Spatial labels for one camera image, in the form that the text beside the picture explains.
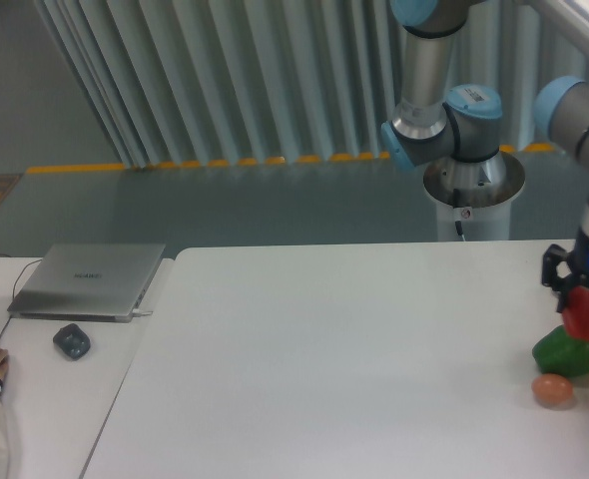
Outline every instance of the white desk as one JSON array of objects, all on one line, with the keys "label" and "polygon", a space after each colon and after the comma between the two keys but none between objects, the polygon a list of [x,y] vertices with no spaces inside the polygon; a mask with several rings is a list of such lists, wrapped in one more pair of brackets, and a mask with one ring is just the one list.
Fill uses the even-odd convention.
[{"label": "white desk", "polygon": [[589,377],[530,391],[549,243],[182,252],[85,479],[589,477]]},{"label": "white desk", "polygon": [[[13,283],[31,260],[0,258],[0,331]],[[141,310],[154,308],[172,265],[169,259],[162,262]],[[36,266],[26,270],[18,291]],[[11,361],[2,397],[10,479],[80,476],[149,320],[79,322],[91,338],[91,349],[76,362],[53,344],[55,333],[70,321],[11,320],[0,344]]]}]

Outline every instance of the egg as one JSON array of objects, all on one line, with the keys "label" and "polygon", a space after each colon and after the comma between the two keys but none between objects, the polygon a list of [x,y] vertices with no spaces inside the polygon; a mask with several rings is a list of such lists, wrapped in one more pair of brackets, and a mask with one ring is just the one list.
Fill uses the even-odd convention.
[{"label": "egg", "polygon": [[556,406],[574,395],[572,383],[558,374],[543,374],[532,381],[532,392],[543,404]]}]

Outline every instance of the plastic vegetable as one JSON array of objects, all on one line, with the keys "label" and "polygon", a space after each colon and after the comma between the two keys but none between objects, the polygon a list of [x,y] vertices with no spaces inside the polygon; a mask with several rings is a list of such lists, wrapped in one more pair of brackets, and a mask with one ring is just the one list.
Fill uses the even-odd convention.
[{"label": "plastic vegetable", "polygon": [[542,373],[573,377],[589,372],[589,341],[569,336],[563,326],[538,341],[532,355]]}]

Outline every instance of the laptop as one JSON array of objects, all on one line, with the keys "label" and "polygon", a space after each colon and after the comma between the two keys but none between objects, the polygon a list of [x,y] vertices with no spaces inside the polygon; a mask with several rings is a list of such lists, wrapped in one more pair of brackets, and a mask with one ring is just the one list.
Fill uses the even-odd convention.
[{"label": "laptop", "polygon": [[54,244],[8,307],[16,317],[128,322],[164,244]]}]

